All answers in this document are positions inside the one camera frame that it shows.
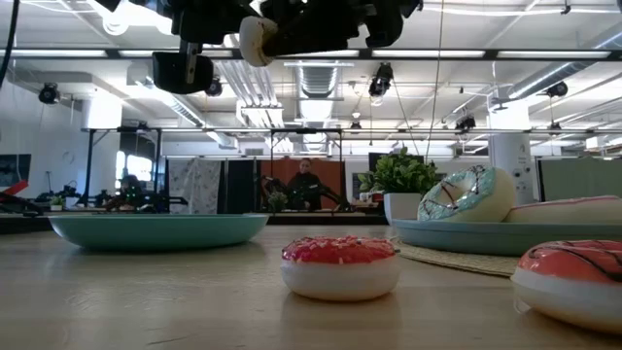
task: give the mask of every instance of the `wooden table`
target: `wooden table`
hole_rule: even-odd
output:
[[[266,227],[252,243],[158,255],[86,253],[51,232],[0,236],[0,349],[621,349],[622,339],[514,310],[507,279],[401,260],[390,295],[290,293],[281,248],[386,227]]]

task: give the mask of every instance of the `placemat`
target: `placemat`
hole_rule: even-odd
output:
[[[399,255],[404,258],[496,276],[511,276],[519,260],[511,257],[452,253],[414,247],[401,242],[399,238],[393,238],[391,241],[396,248],[399,248]]]

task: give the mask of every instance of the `teal plate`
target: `teal plate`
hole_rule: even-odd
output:
[[[558,240],[622,240],[622,225],[446,223],[394,220],[402,242],[456,253],[520,257]]]
[[[54,231],[92,250],[172,251],[246,242],[265,215],[67,215],[52,216]]]

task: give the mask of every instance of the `green plant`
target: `green plant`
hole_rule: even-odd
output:
[[[50,205],[65,205],[65,198],[55,195],[50,199]]]
[[[426,193],[436,183],[436,166],[433,162],[423,164],[407,154],[402,148],[398,154],[381,156],[376,171],[359,174],[362,191],[385,193]]]
[[[272,213],[279,213],[285,209],[288,197],[282,192],[273,192],[268,196],[268,209]]]

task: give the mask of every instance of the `donut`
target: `donut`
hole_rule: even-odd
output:
[[[240,22],[240,53],[254,67],[265,67],[273,60],[263,53],[263,43],[279,30],[277,24],[260,17],[244,17]]]
[[[543,243],[521,258],[511,279],[516,296],[542,314],[622,334],[622,242]]]
[[[505,171],[475,165],[447,176],[426,193],[417,220],[498,223],[514,198],[512,179]]]
[[[512,208],[506,223],[622,224],[622,199],[615,195],[554,200]]]
[[[281,273],[301,296],[358,301],[390,292],[399,279],[399,264],[386,239],[305,237],[283,249]]]

